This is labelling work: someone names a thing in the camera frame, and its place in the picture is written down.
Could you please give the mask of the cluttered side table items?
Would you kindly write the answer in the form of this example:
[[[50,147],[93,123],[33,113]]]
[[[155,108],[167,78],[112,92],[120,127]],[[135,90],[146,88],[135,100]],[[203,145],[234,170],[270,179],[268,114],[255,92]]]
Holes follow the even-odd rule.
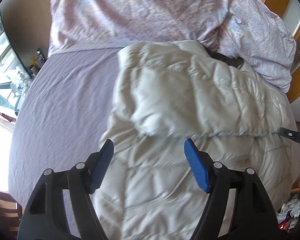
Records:
[[[31,62],[29,68],[24,67],[11,47],[0,57],[0,112],[18,115],[34,78],[46,62],[42,49],[37,49]]]

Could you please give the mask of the wooden chair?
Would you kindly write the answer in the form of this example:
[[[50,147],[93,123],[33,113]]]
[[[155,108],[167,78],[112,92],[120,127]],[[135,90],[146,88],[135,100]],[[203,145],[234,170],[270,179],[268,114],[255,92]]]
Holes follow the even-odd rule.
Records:
[[[22,206],[10,194],[0,192],[0,226],[16,236],[22,215]]]

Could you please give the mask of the pink floral duvet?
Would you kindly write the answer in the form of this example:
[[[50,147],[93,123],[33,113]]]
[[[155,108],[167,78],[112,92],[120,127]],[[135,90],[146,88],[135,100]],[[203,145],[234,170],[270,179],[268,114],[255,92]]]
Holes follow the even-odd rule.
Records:
[[[195,40],[290,89],[296,42],[261,0],[51,0],[50,8],[49,55]]]

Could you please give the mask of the cream puffer jacket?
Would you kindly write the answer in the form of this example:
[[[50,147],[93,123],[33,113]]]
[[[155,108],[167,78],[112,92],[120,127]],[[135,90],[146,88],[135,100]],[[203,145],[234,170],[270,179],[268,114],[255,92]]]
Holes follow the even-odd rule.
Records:
[[[114,156],[93,196],[109,239],[189,239],[207,202],[184,154],[192,139],[214,161],[253,168],[278,210],[298,148],[281,138],[291,110],[246,62],[213,59],[196,41],[136,43],[118,52],[107,131]]]

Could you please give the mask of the lavender bed sheet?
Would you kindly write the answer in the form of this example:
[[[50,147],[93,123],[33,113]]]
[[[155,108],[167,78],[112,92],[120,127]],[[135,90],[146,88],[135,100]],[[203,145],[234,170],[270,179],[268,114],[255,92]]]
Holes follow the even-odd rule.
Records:
[[[107,129],[117,49],[51,55],[18,113],[10,150],[8,190],[21,205],[43,171],[65,171],[100,150]]]

